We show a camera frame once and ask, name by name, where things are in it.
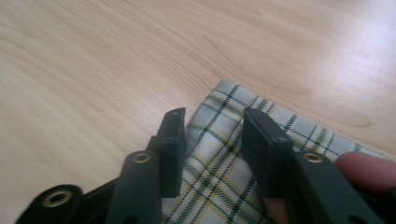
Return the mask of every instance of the wooden table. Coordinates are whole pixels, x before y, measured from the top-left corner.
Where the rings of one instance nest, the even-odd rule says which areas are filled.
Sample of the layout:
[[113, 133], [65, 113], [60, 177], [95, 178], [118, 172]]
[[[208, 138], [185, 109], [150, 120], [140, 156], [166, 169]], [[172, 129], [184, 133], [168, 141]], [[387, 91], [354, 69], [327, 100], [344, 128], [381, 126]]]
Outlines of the wooden table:
[[119, 174], [223, 78], [396, 159], [394, 1], [0, 3], [0, 223]]

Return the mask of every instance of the black plastic part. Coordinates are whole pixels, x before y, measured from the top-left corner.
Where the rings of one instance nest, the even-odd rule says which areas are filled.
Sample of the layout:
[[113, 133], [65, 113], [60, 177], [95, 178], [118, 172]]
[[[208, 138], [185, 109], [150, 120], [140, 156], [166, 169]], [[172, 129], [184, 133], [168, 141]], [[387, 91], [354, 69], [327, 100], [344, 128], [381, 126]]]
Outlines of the black plastic part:
[[148, 150], [156, 152], [160, 159], [163, 198], [175, 198], [180, 194], [181, 177], [186, 160], [185, 111], [185, 108], [178, 108], [167, 112], [157, 136], [151, 137], [148, 143]]
[[81, 199], [81, 189], [74, 185], [47, 189], [32, 201], [17, 224], [73, 223]]
[[152, 151], [130, 154], [108, 209], [106, 224], [159, 224], [161, 197], [159, 160]]
[[110, 200], [118, 179], [114, 179], [101, 187], [83, 195], [74, 223], [102, 224], [105, 223]]
[[264, 198], [285, 195], [286, 164], [292, 141], [265, 113], [246, 108], [241, 151]]
[[290, 163], [286, 206], [292, 224], [382, 223], [332, 162], [300, 151]]
[[390, 189], [389, 194], [384, 197], [363, 191], [359, 191], [359, 194], [384, 223], [396, 223], [396, 187]]

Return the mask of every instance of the plaid fabric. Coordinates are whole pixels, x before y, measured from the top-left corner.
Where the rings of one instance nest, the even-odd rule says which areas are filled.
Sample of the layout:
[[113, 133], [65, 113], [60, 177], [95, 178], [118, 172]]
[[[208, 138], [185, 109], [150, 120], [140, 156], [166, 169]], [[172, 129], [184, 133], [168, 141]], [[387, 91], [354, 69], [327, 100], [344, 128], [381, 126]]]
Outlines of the plaid fabric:
[[163, 200], [164, 223], [274, 223], [239, 151], [247, 106], [267, 113], [291, 137], [296, 151], [313, 150], [331, 160], [353, 150], [378, 155], [223, 80], [188, 125], [192, 154], [185, 165], [181, 195]]

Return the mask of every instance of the fingertip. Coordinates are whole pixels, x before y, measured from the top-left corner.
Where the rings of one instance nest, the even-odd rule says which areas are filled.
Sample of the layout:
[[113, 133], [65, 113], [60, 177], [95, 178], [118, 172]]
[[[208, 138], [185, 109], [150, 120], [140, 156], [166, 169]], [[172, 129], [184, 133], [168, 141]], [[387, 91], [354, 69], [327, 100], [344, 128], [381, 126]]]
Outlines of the fingertip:
[[265, 198], [264, 203], [276, 224], [289, 224], [285, 198]]
[[396, 163], [361, 152], [348, 152], [335, 162], [337, 168], [358, 189], [376, 195], [396, 186]]

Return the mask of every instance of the metal grommet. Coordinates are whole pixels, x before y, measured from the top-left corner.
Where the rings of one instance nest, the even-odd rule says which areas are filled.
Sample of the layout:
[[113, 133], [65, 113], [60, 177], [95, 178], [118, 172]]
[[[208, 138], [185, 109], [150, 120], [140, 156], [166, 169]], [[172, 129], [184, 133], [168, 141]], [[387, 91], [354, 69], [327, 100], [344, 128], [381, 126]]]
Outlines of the metal grommet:
[[44, 207], [57, 207], [69, 201], [72, 198], [72, 192], [68, 189], [59, 189], [52, 192], [43, 201]]
[[141, 153], [134, 156], [134, 162], [138, 162], [138, 163], [146, 162], [149, 161], [150, 159], [151, 159], [150, 155], [145, 153]]
[[323, 159], [320, 156], [315, 155], [313, 153], [305, 153], [304, 154], [304, 159], [306, 161], [310, 161], [310, 162], [313, 162], [313, 163], [321, 163], [321, 162], [323, 162]]

